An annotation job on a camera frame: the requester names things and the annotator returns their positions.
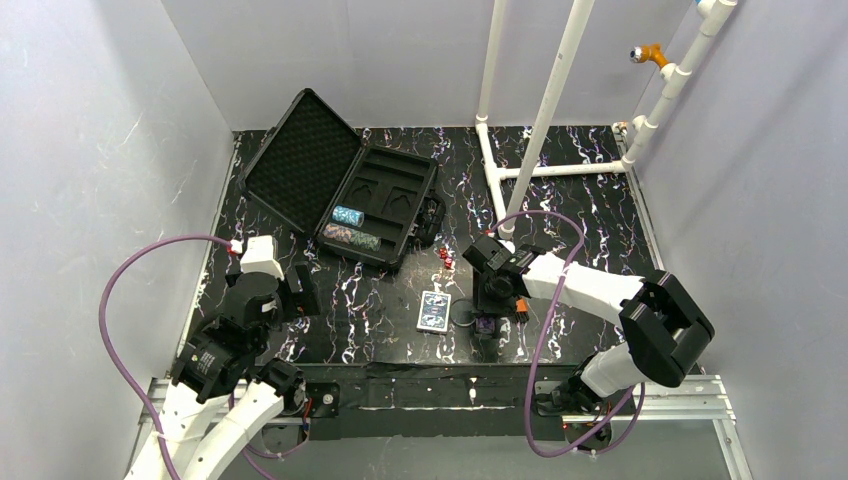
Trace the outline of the purple poker chip stack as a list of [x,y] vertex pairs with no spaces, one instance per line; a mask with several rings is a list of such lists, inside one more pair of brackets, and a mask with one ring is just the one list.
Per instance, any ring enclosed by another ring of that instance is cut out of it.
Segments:
[[478,317],[475,319],[474,331],[481,338],[494,338],[498,330],[497,319],[492,317]]

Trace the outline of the blue playing card deck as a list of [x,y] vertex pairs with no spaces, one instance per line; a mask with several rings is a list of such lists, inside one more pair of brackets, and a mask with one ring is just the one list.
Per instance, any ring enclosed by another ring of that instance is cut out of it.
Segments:
[[451,295],[424,291],[416,329],[425,333],[446,334],[449,325]]

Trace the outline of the dark blue poker chip stack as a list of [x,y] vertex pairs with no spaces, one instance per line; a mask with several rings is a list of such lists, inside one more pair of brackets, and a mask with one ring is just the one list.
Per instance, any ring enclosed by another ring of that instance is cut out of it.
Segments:
[[354,230],[351,235],[351,243],[364,250],[379,251],[381,247],[381,238],[364,231]]

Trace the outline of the teal poker chip stack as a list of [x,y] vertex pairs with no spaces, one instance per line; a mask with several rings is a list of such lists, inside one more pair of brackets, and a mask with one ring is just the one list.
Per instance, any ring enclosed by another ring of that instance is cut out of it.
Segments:
[[331,218],[339,224],[360,227],[364,223],[365,213],[353,208],[337,205],[332,211]]

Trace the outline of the black poker set case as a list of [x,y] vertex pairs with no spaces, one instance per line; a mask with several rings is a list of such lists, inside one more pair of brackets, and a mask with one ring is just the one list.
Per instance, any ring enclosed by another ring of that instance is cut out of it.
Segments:
[[[433,245],[446,206],[436,160],[372,146],[314,90],[301,90],[239,176],[244,197],[296,234],[336,255],[394,271],[412,248]],[[342,205],[362,226],[336,223]],[[328,223],[381,238],[379,251],[322,235]]]

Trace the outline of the orange blue poker chip stack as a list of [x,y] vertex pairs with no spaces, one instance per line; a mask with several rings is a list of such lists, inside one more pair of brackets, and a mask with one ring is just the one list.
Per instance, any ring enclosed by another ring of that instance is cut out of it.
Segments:
[[322,232],[322,235],[340,243],[350,244],[353,239],[354,231],[344,225],[328,223]]

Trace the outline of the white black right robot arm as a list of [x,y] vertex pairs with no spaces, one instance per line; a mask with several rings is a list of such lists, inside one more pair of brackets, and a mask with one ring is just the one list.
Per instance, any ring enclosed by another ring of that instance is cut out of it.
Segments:
[[590,404],[651,381],[679,386],[715,336],[681,282],[654,270],[620,275],[564,260],[533,245],[514,247],[483,235],[463,253],[474,270],[474,307],[503,317],[523,298],[550,300],[619,327],[622,344],[585,360],[567,380],[563,399]]

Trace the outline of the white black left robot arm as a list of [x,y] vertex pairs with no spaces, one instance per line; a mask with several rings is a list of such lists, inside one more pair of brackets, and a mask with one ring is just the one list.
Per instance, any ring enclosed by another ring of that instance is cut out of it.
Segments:
[[188,338],[152,431],[129,479],[167,479],[170,460],[182,479],[217,479],[273,418],[308,404],[303,372],[256,360],[273,331],[319,313],[309,268],[282,271],[245,264],[227,278],[222,308]]

